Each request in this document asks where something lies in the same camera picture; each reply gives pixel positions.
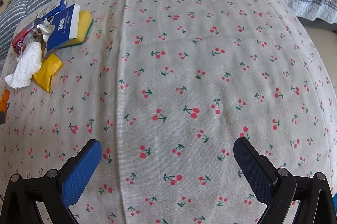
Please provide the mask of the orange peel pieces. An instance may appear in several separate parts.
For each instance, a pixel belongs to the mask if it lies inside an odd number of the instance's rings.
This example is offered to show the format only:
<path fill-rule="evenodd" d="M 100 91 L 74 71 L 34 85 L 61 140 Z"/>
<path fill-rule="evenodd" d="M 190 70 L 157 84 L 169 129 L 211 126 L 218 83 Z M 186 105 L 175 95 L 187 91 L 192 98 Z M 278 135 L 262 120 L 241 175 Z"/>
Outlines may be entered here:
<path fill-rule="evenodd" d="M 5 89 L 0 99 L 0 112 L 7 111 L 7 103 L 9 101 L 9 96 L 10 96 L 10 91 Z"/>

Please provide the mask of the yellow foil snack wrapper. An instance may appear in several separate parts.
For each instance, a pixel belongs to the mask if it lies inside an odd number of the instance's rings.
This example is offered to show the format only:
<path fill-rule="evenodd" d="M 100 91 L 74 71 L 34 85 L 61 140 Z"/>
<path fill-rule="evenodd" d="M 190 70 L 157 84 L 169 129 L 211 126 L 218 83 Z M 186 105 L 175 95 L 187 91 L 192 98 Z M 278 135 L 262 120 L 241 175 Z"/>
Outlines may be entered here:
<path fill-rule="evenodd" d="M 42 61 L 41 69 L 33 75 L 33 81 L 47 93 L 51 92 L 51 83 L 56 73 L 64 66 L 64 63 L 55 53 Z"/>

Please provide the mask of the white tissue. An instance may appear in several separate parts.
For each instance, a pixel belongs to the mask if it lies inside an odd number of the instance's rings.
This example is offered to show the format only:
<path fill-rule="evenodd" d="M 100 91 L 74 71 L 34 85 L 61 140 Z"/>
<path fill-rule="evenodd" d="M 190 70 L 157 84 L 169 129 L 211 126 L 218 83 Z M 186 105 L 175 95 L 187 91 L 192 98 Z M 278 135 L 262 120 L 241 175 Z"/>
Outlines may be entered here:
<path fill-rule="evenodd" d="M 31 78 L 42 66 L 42 48 L 39 42 L 29 43 L 19 61 L 13 74 L 5 76 L 4 80 L 11 88 L 18 89 L 30 85 Z"/>

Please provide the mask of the red milk drink can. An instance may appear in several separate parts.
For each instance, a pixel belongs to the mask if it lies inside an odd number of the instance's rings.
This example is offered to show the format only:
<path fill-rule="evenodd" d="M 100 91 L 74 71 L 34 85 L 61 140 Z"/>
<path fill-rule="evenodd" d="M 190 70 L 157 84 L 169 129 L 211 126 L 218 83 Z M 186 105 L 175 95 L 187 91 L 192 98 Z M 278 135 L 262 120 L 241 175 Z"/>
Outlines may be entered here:
<path fill-rule="evenodd" d="M 49 24 L 47 19 L 41 20 L 40 18 L 36 18 L 27 24 L 15 35 L 11 42 L 14 52 L 17 55 L 21 55 L 29 43 L 42 42 L 42 35 L 47 34 L 46 30 Z"/>

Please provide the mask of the blue biscuit box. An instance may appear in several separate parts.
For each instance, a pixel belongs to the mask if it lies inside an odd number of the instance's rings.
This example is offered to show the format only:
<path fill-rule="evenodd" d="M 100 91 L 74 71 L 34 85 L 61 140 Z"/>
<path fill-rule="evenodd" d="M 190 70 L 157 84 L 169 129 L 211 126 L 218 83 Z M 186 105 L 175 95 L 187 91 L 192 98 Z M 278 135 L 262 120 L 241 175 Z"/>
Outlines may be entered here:
<path fill-rule="evenodd" d="M 54 28 L 47 39 L 43 59 L 46 59 L 65 43 L 77 38 L 79 12 L 80 6 L 73 4 L 54 16 L 51 23 Z"/>

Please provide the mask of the yellow green sponge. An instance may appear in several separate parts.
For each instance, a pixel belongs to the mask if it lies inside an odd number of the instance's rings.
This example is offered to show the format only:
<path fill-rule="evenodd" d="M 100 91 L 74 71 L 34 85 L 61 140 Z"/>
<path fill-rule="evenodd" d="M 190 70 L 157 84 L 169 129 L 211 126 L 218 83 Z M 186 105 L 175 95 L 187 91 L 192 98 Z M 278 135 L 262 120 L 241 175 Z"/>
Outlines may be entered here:
<path fill-rule="evenodd" d="M 60 48 L 72 47 L 84 43 L 93 22 L 94 20 L 91 13 L 87 10 L 81 10 L 79 12 L 77 37 L 68 41 L 67 43 L 64 43 Z"/>

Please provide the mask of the cherry print tablecloth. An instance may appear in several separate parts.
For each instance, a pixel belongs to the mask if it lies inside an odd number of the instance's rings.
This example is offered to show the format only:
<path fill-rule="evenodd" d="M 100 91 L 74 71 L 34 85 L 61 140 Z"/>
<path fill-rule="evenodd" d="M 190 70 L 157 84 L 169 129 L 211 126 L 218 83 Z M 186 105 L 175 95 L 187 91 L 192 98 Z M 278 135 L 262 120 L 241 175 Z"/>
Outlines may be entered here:
<path fill-rule="evenodd" d="M 57 50 L 50 92 L 10 91 L 2 192 L 97 139 L 79 223 L 255 223 L 265 207 L 233 156 L 245 137 L 336 193 L 334 88 L 283 0 L 68 1 L 91 13 L 90 32 Z"/>

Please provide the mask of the small blue white box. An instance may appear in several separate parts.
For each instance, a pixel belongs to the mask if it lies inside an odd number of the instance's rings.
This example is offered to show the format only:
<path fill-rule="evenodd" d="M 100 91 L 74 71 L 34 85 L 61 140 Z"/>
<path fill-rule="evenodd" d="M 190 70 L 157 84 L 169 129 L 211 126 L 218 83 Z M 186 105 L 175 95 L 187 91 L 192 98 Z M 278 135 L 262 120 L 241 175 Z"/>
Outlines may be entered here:
<path fill-rule="evenodd" d="M 67 0 L 54 0 L 49 4 L 45 5 L 38 13 L 37 18 L 41 21 L 48 20 L 50 21 L 53 16 L 57 13 L 63 11 L 66 8 Z"/>

